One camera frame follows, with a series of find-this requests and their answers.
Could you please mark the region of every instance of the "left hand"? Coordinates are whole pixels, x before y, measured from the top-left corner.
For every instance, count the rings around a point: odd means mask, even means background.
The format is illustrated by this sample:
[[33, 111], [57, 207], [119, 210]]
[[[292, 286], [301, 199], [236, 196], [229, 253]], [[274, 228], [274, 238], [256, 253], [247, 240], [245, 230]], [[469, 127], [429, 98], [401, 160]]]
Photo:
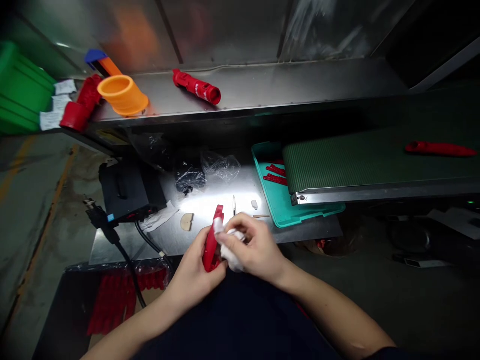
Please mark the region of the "left hand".
[[205, 227], [186, 251], [170, 285], [161, 298], [169, 298], [170, 303], [181, 315], [200, 304], [227, 274], [227, 262], [223, 261], [215, 270], [207, 272], [202, 257], [210, 226]]

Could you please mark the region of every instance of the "white cloth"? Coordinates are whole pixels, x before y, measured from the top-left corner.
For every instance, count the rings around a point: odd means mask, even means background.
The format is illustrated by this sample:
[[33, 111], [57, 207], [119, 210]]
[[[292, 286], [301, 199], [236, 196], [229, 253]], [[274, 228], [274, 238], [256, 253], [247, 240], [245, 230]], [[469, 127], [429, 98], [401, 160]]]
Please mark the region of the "white cloth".
[[52, 96], [51, 99], [53, 100], [53, 112], [65, 112], [65, 108], [67, 107], [67, 104], [72, 101], [70, 99], [70, 96], [68, 95], [58, 95], [58, 96]]
[[72, 79], [57, 82], [54, 86], [55, 95], [71, 94], [77, 91], [77, 88], [75, 87], [75, 81]]
[[63, 118], [64, 111], [40, 112], [40, 129], [42, 131], [59, 129]]
[[[225, 231], [221, 218], [217, 217], [213, 219], [213, 231], [215, 233], [215, 238], [219, 233], [223, 233]], [[236, 229], [231, 229], [229, 232], [227, 232], [227, 234], [235, 236], [241, 242], [244, 242], [246, 239], [245, 234]], [[228, 261], [228, 267], [233, 272], [241, 273], [245, 270], [239, 258], [228, 247], [226, 247], [222, 243], [220, 244], [220, 256], [223, 259]]]
[[170, 220], [178, 211], [179, 210], [173, 206], [172, 201], [170, 200], [166, 203], [166, 208], [150, 215], [144, 221], [140, 222], [140, 228], [145, 233], [151, 233]]

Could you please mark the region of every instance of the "hand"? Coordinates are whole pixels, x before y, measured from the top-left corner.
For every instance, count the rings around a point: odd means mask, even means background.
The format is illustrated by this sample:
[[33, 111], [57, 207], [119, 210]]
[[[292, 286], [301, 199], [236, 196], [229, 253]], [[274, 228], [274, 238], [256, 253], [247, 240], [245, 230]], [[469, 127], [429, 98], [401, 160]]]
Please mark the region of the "hand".
[[225, 232], [234, 228], [245, 233], [248, 244], [226, 233], [218, 234], [218, 241], [236, 255], [248, 273], [275, 285], [283, 276], [288, 260], [280, 252], [267, 224], [242, 212], [228, 222]]
[[160, 296], [167, 297], [181, 315], [200, 304], [225, 279], [226, 261], [210, 273], [204, 268], [202, 257], [209, 231], [210, 226], [200, 230], [183, 256], [170, 285]]

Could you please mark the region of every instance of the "orange plastic cup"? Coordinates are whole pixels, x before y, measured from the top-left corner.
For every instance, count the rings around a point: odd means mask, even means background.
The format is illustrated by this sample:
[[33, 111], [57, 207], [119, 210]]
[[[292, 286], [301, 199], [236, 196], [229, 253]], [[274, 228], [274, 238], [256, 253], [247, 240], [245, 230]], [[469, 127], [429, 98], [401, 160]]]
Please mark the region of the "orange plastic cup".
[[113, 110], [123, 117], [138, 115], [149, 105], [149, 98], [130, 76], [107, 77], [98, 84], [97, 89]]

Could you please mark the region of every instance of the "teal plastic tray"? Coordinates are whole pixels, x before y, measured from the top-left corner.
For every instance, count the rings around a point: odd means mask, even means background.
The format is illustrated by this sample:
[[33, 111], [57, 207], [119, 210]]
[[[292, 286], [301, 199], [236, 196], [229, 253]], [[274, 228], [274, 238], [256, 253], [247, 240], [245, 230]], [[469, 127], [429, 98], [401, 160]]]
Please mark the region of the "teal plastic tray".
[[[266, 202], [270, 209], [271, 217], [279, 228], [287, 228], [300, 224], [302, 221], [319, 216], [327, 217], [341, 213], [345, 210], [344, 203], [336, 204], [312, 204], [292, 206], [288, 186], [264, 180], [264, 176], [275, 173], [267, 170], [271, 161], [282, 156], [282, 148], [279, 142], [262, 142], [251, 148], [256, 171], [260, 177], [261, 187], [265, 193]], [[284, 169], [284, 165], [275, 164]]]

